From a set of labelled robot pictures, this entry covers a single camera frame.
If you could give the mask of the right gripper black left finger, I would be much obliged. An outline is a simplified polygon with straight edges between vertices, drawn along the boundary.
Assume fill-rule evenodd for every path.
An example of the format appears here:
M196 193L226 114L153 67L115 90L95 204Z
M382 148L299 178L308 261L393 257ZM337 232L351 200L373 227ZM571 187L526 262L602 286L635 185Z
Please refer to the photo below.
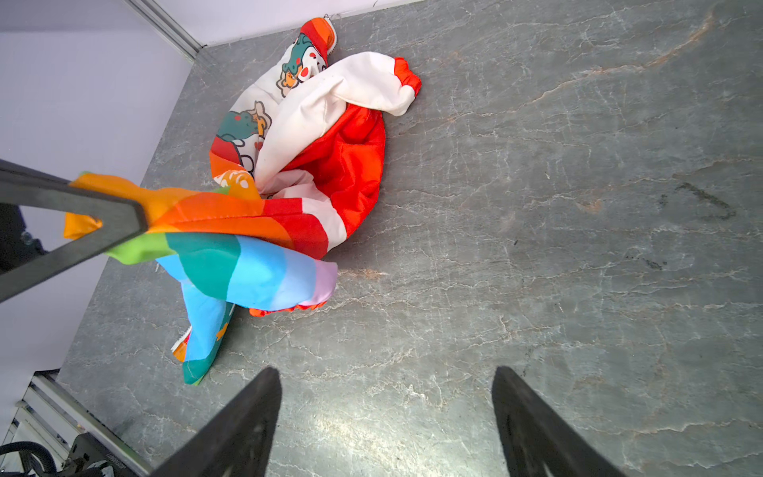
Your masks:
M263 369L154 476L263 476L282 400L279 373Z

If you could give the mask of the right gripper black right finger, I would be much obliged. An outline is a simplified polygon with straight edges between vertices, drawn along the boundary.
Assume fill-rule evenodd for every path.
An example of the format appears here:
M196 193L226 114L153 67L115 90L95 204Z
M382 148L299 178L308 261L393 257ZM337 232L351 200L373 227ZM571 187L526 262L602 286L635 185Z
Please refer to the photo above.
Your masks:
M491 396L512 477L624 476L513 369L496 369Z

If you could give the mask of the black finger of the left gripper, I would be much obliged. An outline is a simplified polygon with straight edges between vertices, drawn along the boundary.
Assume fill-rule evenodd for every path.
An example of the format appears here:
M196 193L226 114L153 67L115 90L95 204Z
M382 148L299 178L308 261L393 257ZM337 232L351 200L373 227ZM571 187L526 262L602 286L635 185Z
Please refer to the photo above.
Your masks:
M55 250L28 233L22 206L91 217L101 227ZM1 300L132 240L148 230L142 206L76 188L63 178L1 162Z

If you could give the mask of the colourful rainbow kids jacket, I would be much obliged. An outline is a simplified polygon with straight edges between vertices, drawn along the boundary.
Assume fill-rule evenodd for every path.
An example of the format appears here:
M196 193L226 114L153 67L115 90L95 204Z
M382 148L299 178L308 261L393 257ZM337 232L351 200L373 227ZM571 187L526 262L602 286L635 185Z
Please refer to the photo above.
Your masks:
M142 207L147 231L109 255L157 262L180 285L190 324L172 351L189 385L210 371L236 308L262 317L323 306L339 274L328 252L379 200L385 115L405 114L421 80L381 53L332 61L336 44L330 20L306 22L242 92L211 145L214 190L150 190L95 173L75 180Z

